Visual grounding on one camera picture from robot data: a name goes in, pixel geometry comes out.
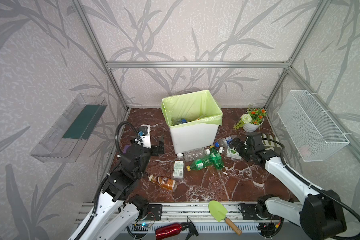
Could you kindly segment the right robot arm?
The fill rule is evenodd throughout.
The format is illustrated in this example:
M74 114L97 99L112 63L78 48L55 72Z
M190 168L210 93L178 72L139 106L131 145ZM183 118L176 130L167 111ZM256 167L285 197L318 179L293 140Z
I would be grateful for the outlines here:
M276 153L267 149L264 142L267 138L254 133L246 137L245 141L235 138L228 143L229 148L235 150L243 159L265 167L266 171L283 183L299 200L291 203L278 197L268 195L259 203L260 216L277 215L301 227L312 240L334 239L341 240L341 233L347 230L344 211L352 214L360 223L360 215L349 206L341 202L340 196L333 190L325 191L301 174L296 172L284 160L285 146L273 140L281 147ZM360 240L360 232L349 237Z

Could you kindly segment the square bottle green label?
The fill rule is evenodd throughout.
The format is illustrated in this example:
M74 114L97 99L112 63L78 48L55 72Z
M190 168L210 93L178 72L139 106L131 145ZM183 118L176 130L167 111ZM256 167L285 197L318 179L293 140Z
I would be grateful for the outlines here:
M236 160L242 159L242 157L239 155L239 153L236 150L231 149L230 147L227 147L226 156L228 158L236 159Z

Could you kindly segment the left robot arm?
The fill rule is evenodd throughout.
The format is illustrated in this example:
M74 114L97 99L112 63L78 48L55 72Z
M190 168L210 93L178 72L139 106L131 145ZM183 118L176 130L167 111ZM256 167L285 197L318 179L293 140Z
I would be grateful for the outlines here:
M119 143L119 133L125 125L136 137L125 152ZM70 236L71 240L114 240L126 227L149 214L149 201L140 195L130 196L146 169L152 155L151 127L135 128L121 122L116 129L115 143L120 161L101 181L96 191L92 210Z

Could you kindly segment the blue label water bottle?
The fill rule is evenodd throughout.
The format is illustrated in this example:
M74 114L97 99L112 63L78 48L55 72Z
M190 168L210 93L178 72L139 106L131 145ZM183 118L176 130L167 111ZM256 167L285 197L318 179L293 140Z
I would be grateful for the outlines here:
M183 119L183 118L172 118L172 125L173 126L177 126L177 125L180 125L180 124L185 124L187 122L188 121L186 119Z

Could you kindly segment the green plastic soda bottle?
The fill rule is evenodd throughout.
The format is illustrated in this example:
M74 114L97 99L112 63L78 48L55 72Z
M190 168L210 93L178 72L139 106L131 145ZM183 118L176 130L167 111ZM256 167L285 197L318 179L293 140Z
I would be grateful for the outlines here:
M186 167L187 171L199 171L205 169L208 166L214 166L217 170L221 170L224 167L224 162L221 158L215 158L205 156L201 159L193 161L189 166Z

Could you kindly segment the brown tea bottle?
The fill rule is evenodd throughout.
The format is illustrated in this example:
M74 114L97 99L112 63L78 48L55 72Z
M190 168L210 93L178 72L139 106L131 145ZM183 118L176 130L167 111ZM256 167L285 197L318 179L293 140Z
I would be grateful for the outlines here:
M167 177L159 177L159 176L150 175L149 181L157 184L158 186L160 186L163 189L166 189L166 190L172 191L172 192L174 192L178 186L178 183L175 180L167 178Z

